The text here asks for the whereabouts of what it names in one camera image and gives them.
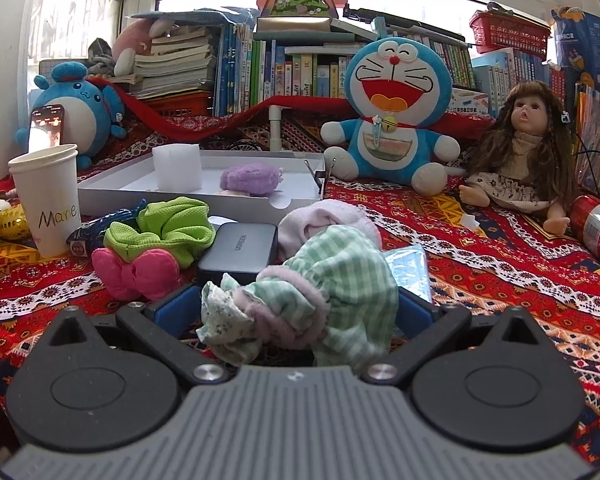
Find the doll with long brown hair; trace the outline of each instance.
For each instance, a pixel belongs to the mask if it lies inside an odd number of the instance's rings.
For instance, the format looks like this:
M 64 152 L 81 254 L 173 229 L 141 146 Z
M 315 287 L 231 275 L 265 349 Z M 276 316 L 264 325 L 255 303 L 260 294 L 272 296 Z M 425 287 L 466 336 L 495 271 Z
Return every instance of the doll with long brown hair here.
M 576 183 L 571 135 L 560 100 L 541 81 L 523 82 L 507 97 L 498 119 L 472 155 L 460 200 L 491 201 L 523 213 L 544 214 L 544 230 L 562 235 Z

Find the ethnic pattern rug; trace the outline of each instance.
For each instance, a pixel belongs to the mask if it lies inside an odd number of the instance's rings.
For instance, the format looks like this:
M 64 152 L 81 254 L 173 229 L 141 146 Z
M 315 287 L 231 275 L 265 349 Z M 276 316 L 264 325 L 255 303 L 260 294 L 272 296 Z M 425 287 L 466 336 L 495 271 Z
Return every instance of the ethnic pattern rug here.
M 297 151 L 322 149 L 317 134 L 323 121 L 307 114 L 285 118 L 283 145 Z M 128 129 L 129 137 L 112 139 L 100 161 L 81 178 L 168 142 L 142 124 L 129 124 Z M 261 118 L 231 137 L 208 139 L 203 147 L 266 150 L 267 124 Z M 571 444 L 600 466 L 600 264 L 577 240 L 549 235 L 535 218 L 497 207 L 463 209 L 457 184 L 450 182 L 439 196 L 421 197 L 395 184 L 333 180 L 328 196 L 362 208 L 380 228 L 386 250 L 421 244 L 437 304 L 461 303 L 476 314 L 496 316 L 507 305 L 527 308 L 584 386 L 587 407 Z M 8 179 L 0 181 L 0 189 L 11 186 Z M 464 212 L 480 222 L 477 232 L 459 224 Z M 0 241 L 1 405 L 18 366 L 56 312 L 68 304 L 88 314 L 110 313 L 119 306 L 87 260 L 40 260 L 35 250 Z M 193 336 L 187 342 L 196 345 Z M 260 362 L 279 365 L 289 359 L 295 358 L 267 349 Z

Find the phone screen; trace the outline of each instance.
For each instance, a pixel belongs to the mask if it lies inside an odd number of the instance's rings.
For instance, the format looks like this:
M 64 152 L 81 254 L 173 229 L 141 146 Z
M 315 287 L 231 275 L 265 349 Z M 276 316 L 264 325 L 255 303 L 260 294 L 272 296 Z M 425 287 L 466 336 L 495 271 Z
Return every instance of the phone screen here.
M 64 108 L 62 105 L 47 105 L 34 108 L 29 128 L 29 153 L 59 146 L 62 136 Z

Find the red basket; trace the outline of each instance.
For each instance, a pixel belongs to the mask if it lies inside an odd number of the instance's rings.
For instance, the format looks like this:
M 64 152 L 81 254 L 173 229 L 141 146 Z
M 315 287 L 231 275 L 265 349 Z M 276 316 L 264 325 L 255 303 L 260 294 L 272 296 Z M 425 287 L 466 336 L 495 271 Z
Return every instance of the red basket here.
M 163 117 L 208 116 L 211 92 L 151 99 L 145 103 Z
M 501 10 L 477 11 L 469 22 L 480 54 L 506 46 L 546 60 L 546 41 L 551 29 Z

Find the light blue plastic packet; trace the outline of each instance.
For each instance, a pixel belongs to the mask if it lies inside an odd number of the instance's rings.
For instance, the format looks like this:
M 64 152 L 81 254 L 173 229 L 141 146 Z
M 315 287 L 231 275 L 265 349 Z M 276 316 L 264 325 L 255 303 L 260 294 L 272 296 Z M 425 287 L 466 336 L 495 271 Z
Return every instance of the light blue plastic packet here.
M 384 253 L 398 286 L 406 288 L 431 303 L 431 286 L 427 256 L 420 244 L 393 249 Z

